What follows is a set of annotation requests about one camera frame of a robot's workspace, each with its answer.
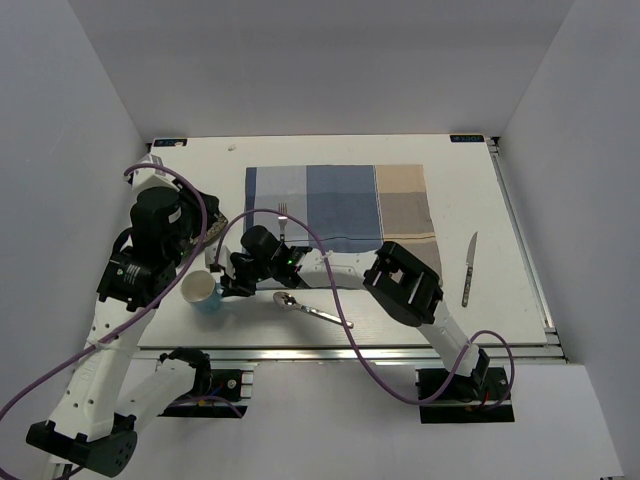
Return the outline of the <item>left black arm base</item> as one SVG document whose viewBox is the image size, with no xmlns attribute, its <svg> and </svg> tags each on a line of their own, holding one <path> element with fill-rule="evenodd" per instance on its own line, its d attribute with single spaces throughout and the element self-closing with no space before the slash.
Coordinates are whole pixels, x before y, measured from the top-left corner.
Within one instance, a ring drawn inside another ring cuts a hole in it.
<svg viewBox="0 0 640 480">
<path fill-rule="evenodd" d="M 243 380 L 248 371 L 211 366 L 205 352 L 195 348 L 177 348 L 163 353 L 156 362 L 156 370 L 167 366 L 170 360 L 178 360 L 195 370 L 195 386 L 178 397 L 160 414 L 167 418 L 241 418 L 248 407 L 242 405 L 248 394 Z"/>
</svg>

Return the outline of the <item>blue beige checked placemat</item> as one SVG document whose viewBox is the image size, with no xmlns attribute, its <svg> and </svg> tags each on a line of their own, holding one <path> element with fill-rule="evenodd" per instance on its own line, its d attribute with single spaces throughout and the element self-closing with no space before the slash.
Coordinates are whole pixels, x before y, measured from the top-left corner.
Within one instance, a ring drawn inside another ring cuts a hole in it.
<svg viewBox="0 0 640 480">
<path fill-rule="evenodd" d="M 245 208 L 282 204 L 327 250 L 360 253 L 394 241 L 442 273 L 421 165 L 248 167 Z"/>
</svg>

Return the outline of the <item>dark floral rectangular plate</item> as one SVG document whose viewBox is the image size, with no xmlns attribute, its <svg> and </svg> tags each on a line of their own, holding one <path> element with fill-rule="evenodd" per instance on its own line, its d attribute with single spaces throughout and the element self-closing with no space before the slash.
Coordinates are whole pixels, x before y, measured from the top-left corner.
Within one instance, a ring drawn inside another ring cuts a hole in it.
<svg viewBox="0 0 640 480">
<path fill-rule="evenodd" d="M 222 231 L 228 225 L 228 219 L 221 213 L 208 213 L 207 221 L 206 221 L 206 229 L 205 236 L 203 240 L 203 245 L 208 246 L 212 244 L 222 233 Z M 202 218 L 201 214 L 197 213 L 193 220 L 193 232 L 190 240 L 190 245 L 195 247 L 200 238 L 202 228 Z"/>
</svg>

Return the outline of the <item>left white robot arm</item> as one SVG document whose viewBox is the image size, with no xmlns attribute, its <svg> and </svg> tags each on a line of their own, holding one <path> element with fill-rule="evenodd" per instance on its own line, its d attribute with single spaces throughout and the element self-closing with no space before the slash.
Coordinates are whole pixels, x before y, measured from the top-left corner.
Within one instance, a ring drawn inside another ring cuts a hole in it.
<svg viewBox="0 0 640 480">
<path fill-rule="evenodd" d="M 125 175 L 137 191 L 131 225 L 99 282 L 85 348 L 68 362 L 74 372 L 57 407 L 26 436 L 29 445 L 109 478 L 127 466 L 152 420 L 183 396 L 205 396 L 212 378 L 206 354 L 179 348 L 121 393 L 142 334 L 201 251 L 208 222 L 202 195 L 156 157 Z"/>
</svg>

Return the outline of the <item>metal fork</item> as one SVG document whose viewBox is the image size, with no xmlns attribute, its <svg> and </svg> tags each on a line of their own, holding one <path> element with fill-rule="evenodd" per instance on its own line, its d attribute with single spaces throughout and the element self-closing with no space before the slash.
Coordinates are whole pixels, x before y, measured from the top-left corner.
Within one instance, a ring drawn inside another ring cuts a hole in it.
<svg viewBox="0 0 640 480">
<path fill-rule="evenodd" d="M 279 225 L 279 238 L 281 242 L 286 240 L 286 227 L 288 223 L 288 208 L 285 202 L 278 204 L 278 225 Z"/>
</svg>

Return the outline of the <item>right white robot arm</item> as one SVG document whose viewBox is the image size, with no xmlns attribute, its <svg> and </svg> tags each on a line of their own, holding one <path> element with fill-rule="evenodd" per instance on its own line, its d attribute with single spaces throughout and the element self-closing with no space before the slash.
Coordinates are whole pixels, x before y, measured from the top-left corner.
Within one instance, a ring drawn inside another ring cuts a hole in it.
<svg viewBox="0 0 640 480">
<path fill-rule="evenodd" d="M 323 253 L 289 246 L 256 225 L 241 237 L 241 252 L 205 249 L 205 265 L 221 274 L 221 295 L 250 297 L 274 280 L 288 289 L 366 290 L 393 320 L 417 329 L 451 373 L 445 392 L 459 401 L 479 397 L 488 385 L 488 357 L 450 314 L 439 275 L 402 245 L 386 241 L 376 250 Z"/>
</svg>

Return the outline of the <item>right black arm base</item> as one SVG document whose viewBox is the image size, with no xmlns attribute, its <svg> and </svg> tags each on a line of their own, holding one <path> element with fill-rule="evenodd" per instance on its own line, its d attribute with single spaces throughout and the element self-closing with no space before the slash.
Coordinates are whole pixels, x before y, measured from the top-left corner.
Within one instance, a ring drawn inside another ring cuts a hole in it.
<svg viewBox="0 0 640 480">
<path fill-rule="evenodd" d="M 419 407 L 420 423 L 423 425 L 514 423 L 515 415 L 511 396 L 495 407 L 495 404 L 506 394 L 507 387 L 508 378 L 503 367 L 490 367 L 484 384 L 479 389 L 454 378 L 434 402 Z"/>
</svg>

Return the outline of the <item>light blue mug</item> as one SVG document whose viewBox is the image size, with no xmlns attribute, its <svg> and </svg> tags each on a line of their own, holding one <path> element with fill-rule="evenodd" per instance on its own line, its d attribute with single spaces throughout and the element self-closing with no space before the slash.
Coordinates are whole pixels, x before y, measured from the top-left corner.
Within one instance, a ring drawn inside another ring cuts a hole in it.
<svg viewBox="0 0 640 480">
<path fill-rule="evenodd" d="M 205 270 L 188 273 L 181 282 L 182 298 L 197 312 L 213 314 L 221 306 L 221 293 L 214 276 Z"/>
</svg>

